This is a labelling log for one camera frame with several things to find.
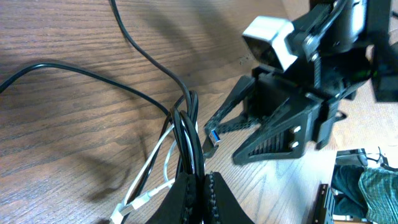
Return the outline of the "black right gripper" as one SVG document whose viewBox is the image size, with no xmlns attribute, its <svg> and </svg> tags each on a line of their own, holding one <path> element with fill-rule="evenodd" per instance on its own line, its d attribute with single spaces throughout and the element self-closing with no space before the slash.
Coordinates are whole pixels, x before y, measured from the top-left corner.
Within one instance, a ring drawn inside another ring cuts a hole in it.
<svg viewBox="0 0 398 224">
<path fill-rule="evenodd" d="M 261 124 L 233 153 L 236 165 L 298 159 L 308 141 L 325 147 L 333 125 L 345 119 L 338 107 L 369 78 L 366 1 L 312 1 L 287 37 L 297 60 L 284 72 L 262 65 L 242 76 L 205 124 L 224 134 Z M 246 113 L 221 123 L 241 101 Z"/>
</svg>

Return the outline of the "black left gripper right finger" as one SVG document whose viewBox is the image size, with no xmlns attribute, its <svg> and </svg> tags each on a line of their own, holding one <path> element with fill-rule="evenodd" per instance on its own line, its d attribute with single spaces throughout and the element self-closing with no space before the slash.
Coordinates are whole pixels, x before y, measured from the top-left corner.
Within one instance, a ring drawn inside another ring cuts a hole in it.
<svg viewBox="0 0 398 224">
<path fill-rule="evenodd" d="M 254 224 L 219 172 L 206 175 L 203 187 L 205 224 Z"/>
</svg>

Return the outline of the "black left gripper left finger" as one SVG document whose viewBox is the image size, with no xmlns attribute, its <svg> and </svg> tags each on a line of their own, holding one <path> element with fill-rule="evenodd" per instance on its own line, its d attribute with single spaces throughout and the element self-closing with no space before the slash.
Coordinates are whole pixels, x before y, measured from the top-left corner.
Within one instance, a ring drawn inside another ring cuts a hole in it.
<svg viewBox="0 0 398 224">
<path fill-rule="evenodd" d="M 146 224 L 187 223 L 197 223 L 197 183 L 194 175 L 182 172 Z"/>
</svg>

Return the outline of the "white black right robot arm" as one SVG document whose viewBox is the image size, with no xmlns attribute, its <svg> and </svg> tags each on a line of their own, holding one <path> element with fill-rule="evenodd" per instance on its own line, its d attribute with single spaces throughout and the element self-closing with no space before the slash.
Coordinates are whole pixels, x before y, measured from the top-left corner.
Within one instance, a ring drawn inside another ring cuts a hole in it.
<svg viewBox="0 0 398 224">
<path fill-rule="evenodd" d="M 220 135 L 254 132 L 233 153 L 244 165 L 296 159 L 305 145 L 324 148 L 333 125 L 346 118 L 338 109 L 366 81 L 378 102 L 397 101 L 397 45 L 389 43 L 390 1 L 311 1 L 290 21 L 258 16 L 243 39 L 258 61 L 241 77 L 205 124 L 203 155 L 211 158 Z"/>
</svg>

